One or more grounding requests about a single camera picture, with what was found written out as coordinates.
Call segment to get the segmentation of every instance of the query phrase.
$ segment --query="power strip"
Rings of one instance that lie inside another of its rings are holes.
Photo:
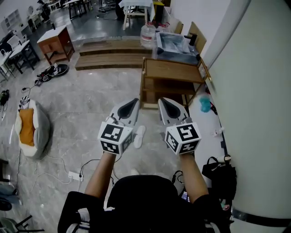
[[[81,177],[79,175],[79,173],[69,172],[69,178],[83,182],[83,175],[81,175]]]

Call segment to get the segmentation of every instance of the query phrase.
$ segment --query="blue object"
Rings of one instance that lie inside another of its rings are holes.
[[[209,112],[211,109],[210,99],[207,96],[203,96],[199,101],[201,103],[201,111]]]

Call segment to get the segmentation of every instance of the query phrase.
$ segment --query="wooden step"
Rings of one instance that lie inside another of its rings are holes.
[[[77,71],[105,68],[141,68],[144,53],[108,53],[80,56],[75,68]]]
[[[80,48],[81,56],[105,53],[151,54],[151,50],[142,47],[139,40],[99,41],[85,43]]]

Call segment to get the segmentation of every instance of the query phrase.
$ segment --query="orange cushion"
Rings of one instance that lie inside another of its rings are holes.
[[[35,132],[35,128],[33,126],[33,108],[21,109],[19,112],[19,116],[22,120],[22,129],[20,131],[20,141],[23,144],[34,147],[33,142],[33,134]]]

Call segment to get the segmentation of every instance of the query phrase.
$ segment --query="forearm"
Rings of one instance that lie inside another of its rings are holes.
[[[116,155],[104,152],[97,168],[95,169],[89,183],[87,184],[85,194],[105,200],[107,189],[110,182]]]
[[[190,202],[208,194],[207,185],[192,154],[180,155],[181,169]]]

